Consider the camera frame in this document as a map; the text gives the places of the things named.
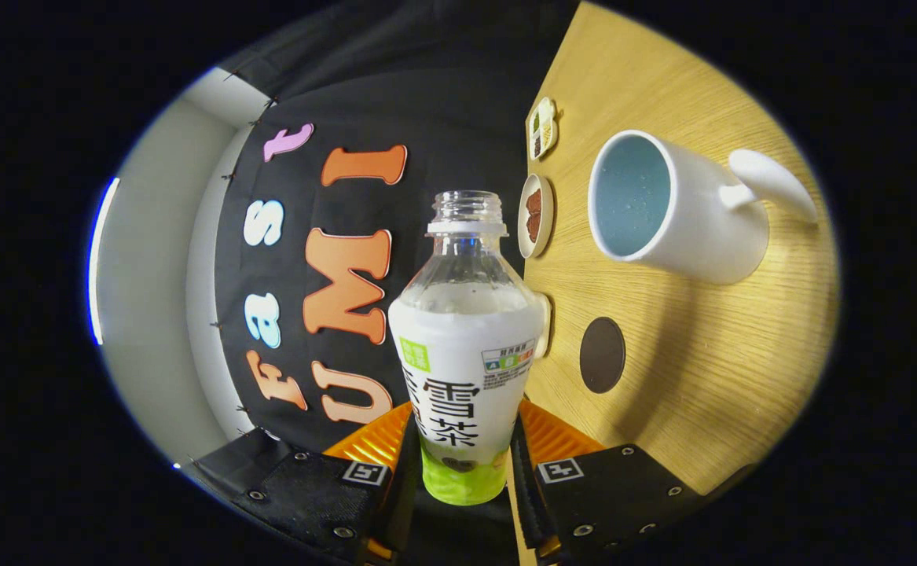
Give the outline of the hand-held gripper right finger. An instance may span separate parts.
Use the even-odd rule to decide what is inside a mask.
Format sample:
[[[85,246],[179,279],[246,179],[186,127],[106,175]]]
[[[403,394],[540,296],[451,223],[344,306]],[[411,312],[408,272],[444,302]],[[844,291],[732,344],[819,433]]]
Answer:
[[[707,497],[636,444],[605,447],[529,400],[511,443],[512,494],[537,565],[620,565]]]

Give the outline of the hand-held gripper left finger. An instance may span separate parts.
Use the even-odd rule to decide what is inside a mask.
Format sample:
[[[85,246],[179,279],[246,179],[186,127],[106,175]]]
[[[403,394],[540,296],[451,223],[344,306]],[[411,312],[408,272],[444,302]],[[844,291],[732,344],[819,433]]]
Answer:
[[[410,408],[344,435],[301,419],[257,425],[185,463],[184,473],[307,565],[398,565],[419,476]]]

